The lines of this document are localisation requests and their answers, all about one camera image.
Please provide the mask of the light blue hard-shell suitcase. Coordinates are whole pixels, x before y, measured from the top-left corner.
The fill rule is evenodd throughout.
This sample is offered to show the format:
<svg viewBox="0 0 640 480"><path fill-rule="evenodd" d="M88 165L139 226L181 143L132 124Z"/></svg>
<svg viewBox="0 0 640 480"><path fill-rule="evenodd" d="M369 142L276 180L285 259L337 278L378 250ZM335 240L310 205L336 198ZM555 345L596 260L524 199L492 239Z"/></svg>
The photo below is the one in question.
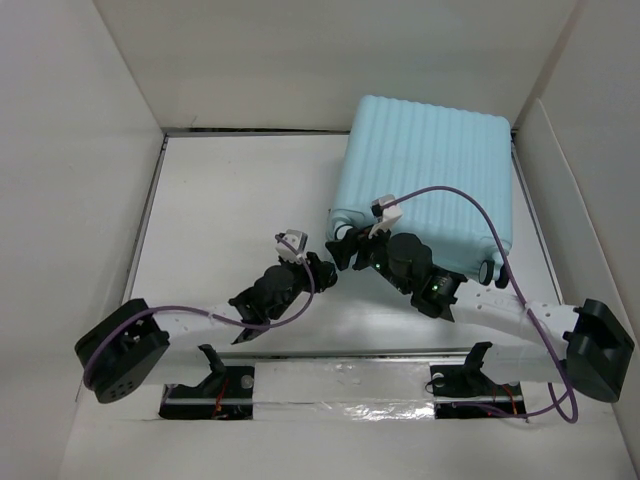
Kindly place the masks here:
<svg viewBox="0 0 640 480"><path fill-rule="evenodd" d="M326 237L375 223L371 204L400 200L394 234L416 235L434 263L474 280L502 278L513 244L511 125L491 114L367 95L344 156Z"/></svg>

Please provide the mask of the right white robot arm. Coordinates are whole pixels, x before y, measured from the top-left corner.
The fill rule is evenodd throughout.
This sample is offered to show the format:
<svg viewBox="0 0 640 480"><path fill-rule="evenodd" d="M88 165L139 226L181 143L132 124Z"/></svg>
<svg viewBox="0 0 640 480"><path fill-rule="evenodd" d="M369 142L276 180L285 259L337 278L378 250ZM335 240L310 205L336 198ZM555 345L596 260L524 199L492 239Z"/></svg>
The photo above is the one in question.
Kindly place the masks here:
<svg viewBox="0 0 640 480"><path fill-rule="evenodd" d="M339 270L374 269L427 317L520 339L518 345L480 341L472 347L461 371L470 391L519 381L566 382L600 402L620 399L635 343L605 303L521 301L437 266L431 249L410 233L372 236L350 228L326 248Z"/></svg>

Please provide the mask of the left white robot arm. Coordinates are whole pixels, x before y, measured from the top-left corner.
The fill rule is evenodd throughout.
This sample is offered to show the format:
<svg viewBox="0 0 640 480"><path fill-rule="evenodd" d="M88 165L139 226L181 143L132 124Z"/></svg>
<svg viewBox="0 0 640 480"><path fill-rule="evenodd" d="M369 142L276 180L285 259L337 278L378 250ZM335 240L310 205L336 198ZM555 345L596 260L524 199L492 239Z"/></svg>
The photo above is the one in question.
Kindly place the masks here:
<svg viewBox="0 0 640 480"><path fill-rule="evenodd" d="M337 279L331 262L309 252L300 263L280 259L252 286L208 309L131 299L76 342L82 384L98 402L116 402L140 387L167 351L210 344L224 326L241 329L233 344L249 342L299 319Z"/></svg>

